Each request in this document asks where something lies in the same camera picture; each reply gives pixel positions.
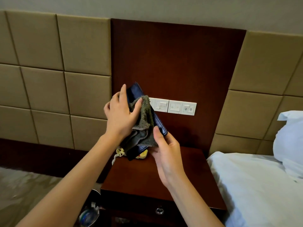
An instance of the wooden nightstand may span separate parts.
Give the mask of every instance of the wooden nightstand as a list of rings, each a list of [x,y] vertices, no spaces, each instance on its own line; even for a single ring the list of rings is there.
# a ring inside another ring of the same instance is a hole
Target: wooden nightstand
[[[187,177],[211,210],[222,219],[226,206],[203,152],[181,147],[181,155]],[[186,226],[172,196],[159,178],[151,154],[143,160],[117,158],[102,185],[101,200],[102,207],[112,217]]]

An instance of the wallet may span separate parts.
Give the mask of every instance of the wallet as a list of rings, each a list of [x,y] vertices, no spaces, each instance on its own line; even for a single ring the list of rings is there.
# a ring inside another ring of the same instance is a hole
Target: wallet
[[[135,82],[130,88],[126,90],[126,94],[127,94],[128,103],[132,103],[135,99],[139,98],[140,96],[144,96],[144,93],[137,82]],[[163,123],[156,115],[152,107],[151,107],[151,114],[153,116],[155,126],[159,127],[161,134],[163,134],[163,136],[167,135],[168,132],[166,128],[164,127]],[[147,146],[134,146],[132,149],[130,149],[127,152],[128,160],[131,161],[135,159],[139,154],[144,152],[147,148],[148,148]]]

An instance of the white wall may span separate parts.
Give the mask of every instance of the white wall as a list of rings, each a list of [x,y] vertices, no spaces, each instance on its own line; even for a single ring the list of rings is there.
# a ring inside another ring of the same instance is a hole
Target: white wall
[[[0,0],[0,9],[303,34],[303,0]]]

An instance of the drawer knob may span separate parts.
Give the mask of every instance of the drawer knob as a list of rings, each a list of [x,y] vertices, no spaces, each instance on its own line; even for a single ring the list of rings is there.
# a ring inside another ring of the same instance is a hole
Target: drawer knob
[[[164,213],[164,209],[158,208],[156,209],[156,214],[162,215]]]

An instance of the white bedsheet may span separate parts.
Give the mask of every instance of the white bedsheet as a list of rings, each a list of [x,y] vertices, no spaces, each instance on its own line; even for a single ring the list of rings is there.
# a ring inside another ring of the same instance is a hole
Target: white bedsheet
[[[207,161],[230,214],[225,226],[303,226],[303,179],[273,156],[215,152]]]

